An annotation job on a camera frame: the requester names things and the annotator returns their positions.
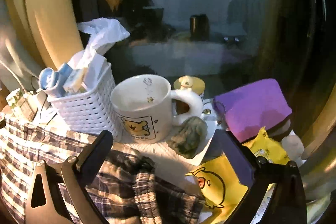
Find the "yellow snack wrapper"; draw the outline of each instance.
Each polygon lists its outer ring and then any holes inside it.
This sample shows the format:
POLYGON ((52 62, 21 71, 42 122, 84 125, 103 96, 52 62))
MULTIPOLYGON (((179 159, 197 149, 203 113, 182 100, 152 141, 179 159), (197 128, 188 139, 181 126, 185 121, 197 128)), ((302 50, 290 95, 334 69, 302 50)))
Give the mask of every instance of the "yellow snack wrapper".
MULTIPOLYGON (((281 144, 270 139, 261 128, 255 139, 243 144, 253 154, 265 157, 269 162, 286 164, 290 159, 281 144)), ((215 224, 226 220, 239 204, 247 187, 239 179, 225 155, 200 165, 186 176, 196 176, 205 198, 205 205, 213 211, 202 224, 215 224)))

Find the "plaid fabric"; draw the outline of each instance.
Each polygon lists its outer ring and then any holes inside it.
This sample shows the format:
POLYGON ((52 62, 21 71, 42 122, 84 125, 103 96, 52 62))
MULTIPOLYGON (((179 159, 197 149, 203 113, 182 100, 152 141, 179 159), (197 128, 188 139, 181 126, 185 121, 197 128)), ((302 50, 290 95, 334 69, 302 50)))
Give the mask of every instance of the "plaid fabric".
MULTIPOLYGON (((38 160, 65 161, 78 155, 95 136, 42 128, 7 115, 0 130, 0 196, 14 219, 25 222, 27 193, 38 160)), ((115 143, 94 182, 86 190, 109 223, 197 223, 204 199, 188 195, 155 177, 153 162, 137 151, 115 143)), ((81 223, 65 186, 60 184, 66 207, 74 223, 81 223)))

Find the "mug rim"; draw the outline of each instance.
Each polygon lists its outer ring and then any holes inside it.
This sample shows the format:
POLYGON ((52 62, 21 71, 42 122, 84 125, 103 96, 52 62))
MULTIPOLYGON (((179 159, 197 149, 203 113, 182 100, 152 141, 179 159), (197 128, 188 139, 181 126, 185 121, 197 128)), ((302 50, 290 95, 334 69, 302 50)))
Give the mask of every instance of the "mug rim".
POLYGON ((137 112, 137 111, 147 110, 147 109, 152 108, 153 106, 157 106, 157 105, 159 105, 160 103, 162 103, 162 102, 169 96, 170 92, 171 92, 171 85, 170 85, 169 81, 168 81, 166 78, 164 78, 164 77, 162 77, 162 76, 160 76, 160 75, 136 75, 136 76, 132 76, 132 77, 130 77, 130 78, 127 78, 127 79, 121 81, 119 84, 117 84, 117 85, 114 87, 114 89, 112 90, 112 92, 111 92, 111 94, 110 94, 110 102, 111 102, 112 107, 113 107, 113 109, 114 109, 115 111, 116 111, 116 110, 120 110, 120 111, 127 111, 127 112, 137 112), (167 91, 167 94, 166 94, 166 95, 165 95, 159 102, 156 102, 156 103, 154 103, 154 104, 148 105, 148 106, 146 106, 146 107, 143 107, 143 108, 140 108, 140 109, 137 109, 137 110, 127 110, 127 109, 122 109, 122 108, 120 108, 120 107, 117 107, 117 106, 112 102, 112 95, 113 95, 113 92, 115 92, 115 90, 117 90, 117 88, 120 88, 120 86, 121 86, 122 84, 124 84, 125 82, 128 82, 128 81, 131 81, 132 79, 139 78, 139 77, 146 77, 146 76, 148 76, 148 77, 157 77, 157 78, 161 78, 161 79, 163 79, 163 80, 165 81, 165 83, 166 83, 166 85, 167 85, 167 88, 168 88, 168 91, 167 91))

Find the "purple pouch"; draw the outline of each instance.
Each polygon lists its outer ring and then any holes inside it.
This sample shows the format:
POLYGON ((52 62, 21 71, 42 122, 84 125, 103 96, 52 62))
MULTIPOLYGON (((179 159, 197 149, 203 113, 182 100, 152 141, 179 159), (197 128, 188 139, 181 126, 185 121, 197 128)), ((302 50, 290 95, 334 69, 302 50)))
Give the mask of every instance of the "purple pouch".
POLYGON ((215 96, 214 108, 224 115, 229 130, 240 141, 259 129, 276 126, 292 113, 275 79, 263 79, 215 96))

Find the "white basket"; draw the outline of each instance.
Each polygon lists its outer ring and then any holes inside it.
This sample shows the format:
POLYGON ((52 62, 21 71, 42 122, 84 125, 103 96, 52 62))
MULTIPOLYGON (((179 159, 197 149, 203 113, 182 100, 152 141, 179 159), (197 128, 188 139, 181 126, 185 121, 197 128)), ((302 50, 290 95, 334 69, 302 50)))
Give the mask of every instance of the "white basket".
POLYGON ((61 98, 48 96, 48 101, 71 130, 91 134, 109 130, 114 140, 120 141, 123 128, 110 102, 110 94, 115 86, 111 64, 108 63, 92 90, 61 98))

